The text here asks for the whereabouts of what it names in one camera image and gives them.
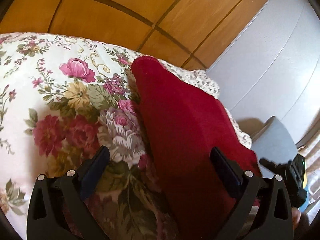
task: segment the white floral fabric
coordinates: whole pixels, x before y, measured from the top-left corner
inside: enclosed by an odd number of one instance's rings
[[[58,177],[77,169],[101,145],[111,161],[86,205],[105,233],[111,240],[179,239],[139,114],[131,63],[140,55],[83,38],[0,34],[0,205],[23,239],[38,174]],[[160,62],[219,97],[219,86],[204,71]],[[226,111],[240,143],[250,148],[250,137]]]

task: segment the red velvet fabric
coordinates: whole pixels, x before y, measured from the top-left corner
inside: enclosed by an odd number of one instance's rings
[[[155,58],[139,57],[131,69],[160,185],[182,237],[207,239],[235,203],[210,163],[210,150],[219,147],[261,176],[256,155],[239,143],[219,100],[179,80]]]

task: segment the metal screw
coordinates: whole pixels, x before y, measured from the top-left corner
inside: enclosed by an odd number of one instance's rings
[[[39,176],[38,176],[38,180],[43,180],[44,179],[44,175],[43,174],[40,174]]]
[[[248,177],[253,177],[253,172],[252,171],[245,171],[244,173]]]
[[[74,170],[70,170],[70,171],[67,172],[67,176],[68,177],[72,177],[75,174],[76,174],[76,172]]]
[[[276,180],[277,181],[281,181],[282,180],[282,177],[280,175],[276,175]]]

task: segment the yellow flower print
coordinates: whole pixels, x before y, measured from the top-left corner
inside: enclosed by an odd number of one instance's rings
[[[65,93],[65,97],[71,99],[68,102],[68,105],[71,108],[79,109],[90,104],[88,87],[86,85],[76,81],[75,83],[69,83],[69,86],[70,87]]]

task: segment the red flower print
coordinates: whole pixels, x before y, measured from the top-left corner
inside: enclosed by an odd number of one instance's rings
[[[43,83],[43,80],[41,78],[33,80],[33,88],[37,87],[39,84]]]
[[[90,155],[99,149],[97,138],[99,125],[89,123],[83,115],[77,115],[68,128],[67,141],[70,145],[83,148]]]
[[[38,121],[33,129],[35,144],[39,147],[40,156],[49,156],[52,153],[57,157],[62,147],[62,140],[66,137],[57,116],[47,115],[44,120]]]
[[[9,102],[16,98],[16,94],[17,93],[15,89],[9,92]]]

